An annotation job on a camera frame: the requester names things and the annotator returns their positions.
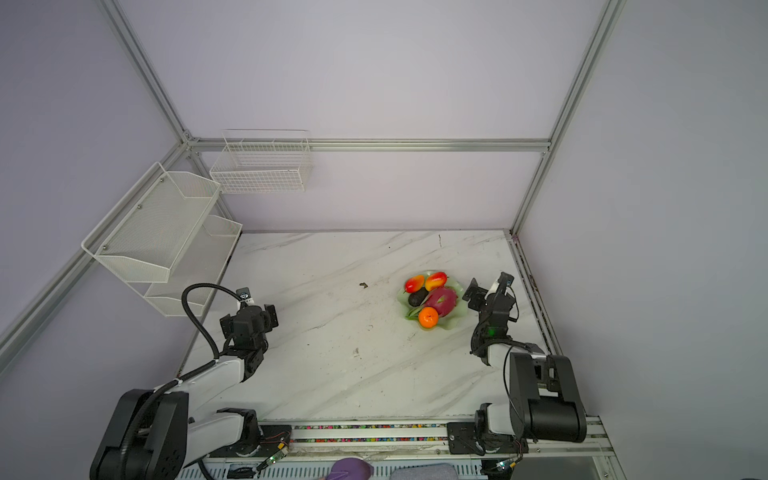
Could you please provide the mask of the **pink dragon fruit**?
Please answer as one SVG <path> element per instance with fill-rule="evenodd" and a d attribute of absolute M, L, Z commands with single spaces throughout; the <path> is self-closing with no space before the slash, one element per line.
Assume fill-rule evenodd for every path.
<path fill-rule="evenodd" d="M 425 306 L 435 308 L 440 318 L 449 315 L 456 308 L 457 303 L 458 295 L 449 287 L 431 291 L 425 300 Z"/>

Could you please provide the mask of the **red yellow mango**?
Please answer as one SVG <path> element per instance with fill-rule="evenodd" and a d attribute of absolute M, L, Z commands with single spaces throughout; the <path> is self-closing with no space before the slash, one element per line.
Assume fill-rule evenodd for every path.
<path fill-rule="evenodd" d="M 424 287 L 425 277 L 416 275 L 409 278 L 404 284 L 404 291 L 408 294 L 416 293 Z"/>
<path fill-rule="evenodd" d="M 424 288 L 431 292 L 435 289 L 443 287 L 448 280 L 448 276 L 445 272 L 437 271 L 429 275 L 424 281 Z"/>

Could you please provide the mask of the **orange tangerine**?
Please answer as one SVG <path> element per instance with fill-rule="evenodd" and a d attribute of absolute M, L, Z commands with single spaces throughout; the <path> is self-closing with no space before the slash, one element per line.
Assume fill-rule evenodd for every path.
<path fill-rule="evenodd" d="M 433 307 L 423 307 L 418 313 L 418 322 L 422 328 L 432 329 L 439 323 L 439 313 Z"/>

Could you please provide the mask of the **dark avocado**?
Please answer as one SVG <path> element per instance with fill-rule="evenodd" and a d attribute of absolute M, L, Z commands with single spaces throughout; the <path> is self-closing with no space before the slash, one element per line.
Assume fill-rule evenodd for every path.
<path fill-rule="evenodd" d="M 408 304 L 412 308 L 419 307 L 424 303 L 428 294 L 428 290 L 425 287 L 422 287 L 421 289 L 409 294 L 407 298 Z"/>

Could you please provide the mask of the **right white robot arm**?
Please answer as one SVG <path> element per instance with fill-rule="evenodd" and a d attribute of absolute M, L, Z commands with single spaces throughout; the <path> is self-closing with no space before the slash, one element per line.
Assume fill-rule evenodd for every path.
<path fill-rule="evenodd" d="M 587 437 L 586 413 L 571 360 L 539 345 L 512 338 L 518 300 L 514 277 L 503 272 L 489 289 L 473 280 L 463 299 L 478 313 L 470 354 L 500 370 L 504 399 L 482 404 L 470 422 L 447 424 L 454 455 L 528 452 L 527 442 L 581 443 Z"/>

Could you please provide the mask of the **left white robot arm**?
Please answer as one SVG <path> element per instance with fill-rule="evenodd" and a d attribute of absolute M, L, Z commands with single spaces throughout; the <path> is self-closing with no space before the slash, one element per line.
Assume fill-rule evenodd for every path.
<path fill-rule="evenodd" d="M 248 380 L 279 325 L 274 306 L 243 304 L 220 319 L 220 357 L 154 390 L 133 389 L 118 401 L 92 461 L 91 479 L 173 479 L 183 468 L 228 449 L 257 452 L 264 440 L 253 409 L 224 407 L 194 417 L 224 391 Z"/>

